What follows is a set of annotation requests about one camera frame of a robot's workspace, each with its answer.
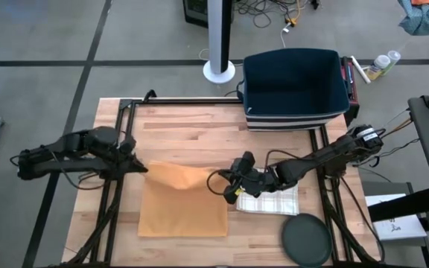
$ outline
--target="orange cloth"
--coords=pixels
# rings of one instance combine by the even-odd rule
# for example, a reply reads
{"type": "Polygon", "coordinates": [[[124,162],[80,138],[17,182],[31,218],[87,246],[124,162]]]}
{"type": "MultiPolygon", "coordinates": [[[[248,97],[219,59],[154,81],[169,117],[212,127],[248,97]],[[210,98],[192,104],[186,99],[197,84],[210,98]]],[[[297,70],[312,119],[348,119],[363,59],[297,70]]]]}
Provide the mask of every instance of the orange cloth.
{"type": "Polygon", "coordinates": [[[413,5],[429,4],[429,0],[411,0],[413,5]]]}
{"type": "MultiPolygon", "coordinates": [[[[152,162],[145,174],[139,236],[219,237],[228,232],[228,205],[223,196],[206,187],[215,168],[184,167],[152,162]]],[[[218,175],[210,179],[216,192],[227,181],[218,175]]]]}

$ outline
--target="wooden table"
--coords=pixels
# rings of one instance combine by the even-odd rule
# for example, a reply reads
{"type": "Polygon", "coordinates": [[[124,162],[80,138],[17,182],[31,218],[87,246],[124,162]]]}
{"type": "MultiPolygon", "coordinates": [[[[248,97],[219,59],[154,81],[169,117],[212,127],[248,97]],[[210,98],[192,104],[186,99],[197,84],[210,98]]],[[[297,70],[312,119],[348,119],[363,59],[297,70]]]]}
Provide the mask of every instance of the wooden table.
{"type": "MultiPolygon", "coordinates": [[[[114,126],[118,98],[100,99],[94,127],[114,126]]],[[[311,152],[308,131],[257,133],[247,131],[242,105],[144,105],[136,108],[133,136],[136,154],[144,163],[150,160],[172,162],[195,167],[229,167],[245,150],[253,152],[261,167],[268,150],[282,149],[304,156],[311,152]]],[[[329,141],[345,134],[343,116],[327,124],[329,141]]],[[[284,156],[273,154],[271,161],[284,156]]],[[[348,167],[348,182],[366,216],[368,210],[356,168],[348,167]]],[[[98,185],[94,178],[83,185],[98,185]]],[[[122,192],[113,266],[287,266],[280,246],[279,232],[286,216],[249,214],[229,208],[227,237],[138,237],[140,204],[144,177],[127,174],[122,192]]],[[[378,247],[360,212],[341,184],[340,194],[350,231],[367,252],[378,259],[378,247]]],[[[67,261],[87,240],[95,227],[101,189],[79,191],[71,220],[63,261],[67,261]]],[[[299,181],[299,209],[323,220],[319,186],[315,171],[299,181]]],[[[99,258],[104,256],[107,229],[101,238],[99,258]]],[[[340,233],[335,227],[340,260],[345,259],[340,233]]]]}

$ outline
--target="white checkered cloth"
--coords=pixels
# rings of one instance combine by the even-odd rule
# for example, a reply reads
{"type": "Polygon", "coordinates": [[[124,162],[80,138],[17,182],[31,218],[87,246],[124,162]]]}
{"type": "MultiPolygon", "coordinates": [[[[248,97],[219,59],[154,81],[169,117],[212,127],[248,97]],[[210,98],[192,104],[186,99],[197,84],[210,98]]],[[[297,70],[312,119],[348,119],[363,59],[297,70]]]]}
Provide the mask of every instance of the white checkered cloth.
{"type": "Polygon", "coordinates": [[[258,198],[243,192],[238,197],[236,209],[252,213],[297,215],[297,185],[284,191],[262,193],[258,198]]]}

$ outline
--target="fabric storage basket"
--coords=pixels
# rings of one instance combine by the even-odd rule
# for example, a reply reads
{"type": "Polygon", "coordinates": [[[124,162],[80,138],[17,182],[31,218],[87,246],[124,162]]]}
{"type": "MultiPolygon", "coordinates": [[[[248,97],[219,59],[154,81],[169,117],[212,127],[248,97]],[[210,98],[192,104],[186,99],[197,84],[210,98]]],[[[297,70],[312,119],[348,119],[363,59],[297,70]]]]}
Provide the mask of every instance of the fabric storage basket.
{"type": "Polygon", "coordinates": [[[269,51],[244,59],[243,70],[244,93],[238,97],[249,130],[316,128],[349,109],[336,51],[269,51]]]}

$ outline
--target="black round pad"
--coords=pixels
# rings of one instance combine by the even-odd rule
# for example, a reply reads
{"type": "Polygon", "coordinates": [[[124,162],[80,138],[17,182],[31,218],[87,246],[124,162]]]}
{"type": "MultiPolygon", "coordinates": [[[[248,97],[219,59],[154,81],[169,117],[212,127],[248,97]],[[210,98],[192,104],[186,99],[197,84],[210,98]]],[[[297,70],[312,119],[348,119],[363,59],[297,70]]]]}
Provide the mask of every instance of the black round pad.
{"type": "Polygon", "coordinates": [[[301,267],[321,267],[332,253],[332,238],[324,222],[298,214],[284,222],[281,233],[286,255],[301,267]]]}

